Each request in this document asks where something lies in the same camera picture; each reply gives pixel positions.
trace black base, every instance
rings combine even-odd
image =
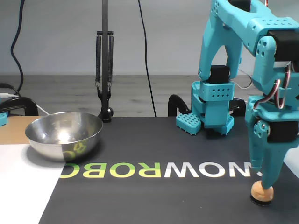
[[[103,121],[103,123],[109,123],[111,122],[111,118],[113,117],[113,109],[109,107],[109,110],[107,113],[103,114],[102,112],[98,115],[98,117]]]
[[[268,202],[261,202],[261,201],[255,199],[252,195],[250,195],[250,200],[251,200],[254,204],[256,204],[256,205],[258,205],[258,206],[261,206],[261,207],[266,207],[266,206],[269,206],[269,205],[271,204],[271,201],[268,201]]]

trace stainless steel bowl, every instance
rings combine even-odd
[[[33,121],[25,134],[41,155],[55,161],[71,161],[95,147],[102,128],[102,120],[92,114],[61,112]]]

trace cable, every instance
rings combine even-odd
[[[275,83],[274,83],[270,93],[267,96],[265,96],[263,99],[256,101],[253,105],[253,109],[256,109],[260,103],[268,102],[275,95],[275,93],[279,90],[280,82],[281,82],[280,79],[275,80]]]
[[[288,88],[289,83],[290,83],[291,71],[292,71],[292,62],[290,64],[288,64],[288,66],[285,69],[285,80],[283,83],[283,88],[285,89],[284,97],[282,99],[280,99],[279,89],[276,91],[276,93],[274,95],[275,106],[276,106],[276,108],[278,108],[280,110],[282,110],[285,107],[286,89]]]
[[[21,32],[21,28],[22,28],[24,3],[25,3],[25,0],[21,0],[20,11],[19,11],[19,25],[18,25],[18,30],[17,30],[17,33],[15,34],[14,41],[13,41],[13,43],[11,45],[11,48],[10,48],[10,54],[13,57],[14,61],[16,62],[17,66],[19,68],[20,74],[21,74],[21,83],[20,83],[20,85],[19,85],[19,87],[17,89],[17,92],[20,92],[20,90],[21,90],[21,88],[23,86],[24,74],[23,74],[23,70],[22,70],[22,67],[21,67],[18,59],[14,55],[14,47],[15,47],[15,44],[17,43],[17,40],[18,40],[20,32]]]
[[[250,78],[250,84],[248,86],[246,86],[246,87],[241,87],[237,82],[232,81],[232,80],[231,80],[231,82],[235,83],[241,90],[249,89],[252,86],[252,84],[253,84],[252,77],[249,74],[247,74],[245,71],[241,70],[241,69],[239,69],[239,71],[242,72],[242,73],[244,73],[245,75],[247,75]]]
[[[145,31],[145,26],[144,26],[144,21],[143,21],[143,15],[142,15],[142,10],[141,10],[140,0],[138,0],[138,4],[139,4],[140,16],[141,16],[141,21],[142,21],[143,31],[144,31],[146,74],[148,76],[148,81],[149,81],[149,91],[150,91],[151,102],[153,104],[153,109],[154,109],[155,117],[157,117],[156,109],[155,109],[155,103],[154,103],[154,98],[153,98],[153,92],[151,90],[151,84],[150,84],[150,76],[149,76],[149,69],[148,69],[148,59],[147,59],[148,58],[148,56],[147,56],[147,51],[148,51],[148,46],[147,45],[148,44],[147,44],[147,39],[146,39],[146,31]]]

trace gray wall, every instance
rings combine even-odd
[[[151,74],[197,74],[210,0],[141,0]],[[20,0],[0,1],[0,74],[18,74],[10,56]],[[144,38],[137,0],[109,0],[114,31],[115,74],[145,74]],[[296,17],[297,0],[270,0],[278,16]],[[26,0],[15,54],[25,74],[94,74],[95,33],[101,30],[101,0]],[[214,60],[225,62],[222,49]],[[243,53],[241,68],[253,70]]]

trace turquoise robot arm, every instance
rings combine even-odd
[[[299,24],[290,17],[276,17],[267,4],[212,0],[199,62],[201,81],[192,84],[192,112],[177,116],[177,126],[190,134],[197,134],[201,123],[223,135],[229,132],[234,118],[228,105],[235,87],[230,80],[238,74],[245,46],[256,58],[253,84],[264,93],[249,98],[245,116],[252,168],[263,173],[252,189],[256,203],[272,200],[272,185],[285,155],[299,144]],[[212,66],[221,46],[228,55],[226,65]],[[274,68],[275,62],[289,64]]]

